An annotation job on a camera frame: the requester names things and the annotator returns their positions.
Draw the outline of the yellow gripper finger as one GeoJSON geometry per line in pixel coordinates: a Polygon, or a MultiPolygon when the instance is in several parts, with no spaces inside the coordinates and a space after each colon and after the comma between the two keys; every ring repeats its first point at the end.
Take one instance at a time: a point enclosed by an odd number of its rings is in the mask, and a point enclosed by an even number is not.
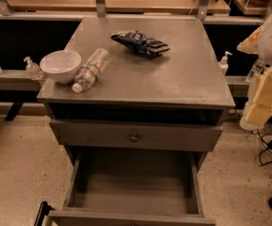
{"type": "Polygon", "coordinates": [[[272,68],[255,73],[249,83],[248,101],[245,104],[240,127],[255,131],[263,129],[272,116],[272,68]]]}

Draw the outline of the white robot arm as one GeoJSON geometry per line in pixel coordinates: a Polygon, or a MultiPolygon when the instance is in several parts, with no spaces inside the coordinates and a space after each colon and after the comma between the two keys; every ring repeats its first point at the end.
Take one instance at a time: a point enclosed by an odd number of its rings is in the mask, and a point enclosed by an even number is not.
{"type": "Polygon", "coordinates": [[[249,37],[240,42],[237,50],[257,55],[269,68],[255,73],[250,79],[248,101],[240,120],[240,126],[249,131],[262,129],[272,116],[272,13],[249,37]]]}

